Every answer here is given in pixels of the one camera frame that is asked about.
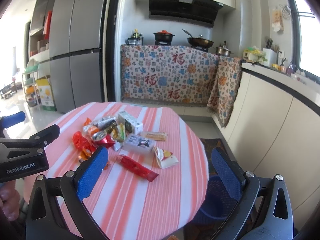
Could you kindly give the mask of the person's left hand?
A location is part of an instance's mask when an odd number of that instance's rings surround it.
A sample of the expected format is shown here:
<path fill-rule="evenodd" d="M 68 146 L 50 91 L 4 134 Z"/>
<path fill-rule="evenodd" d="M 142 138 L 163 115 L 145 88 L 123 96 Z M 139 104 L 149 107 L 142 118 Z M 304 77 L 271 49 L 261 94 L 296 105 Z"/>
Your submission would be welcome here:
<path fill-rule="evenodd" d="M 14 221 L 19 216 L 20 194 L 16 190 L 16 181 L 8 181 L 0 190 L 1 209 L 9 221 Z"/>

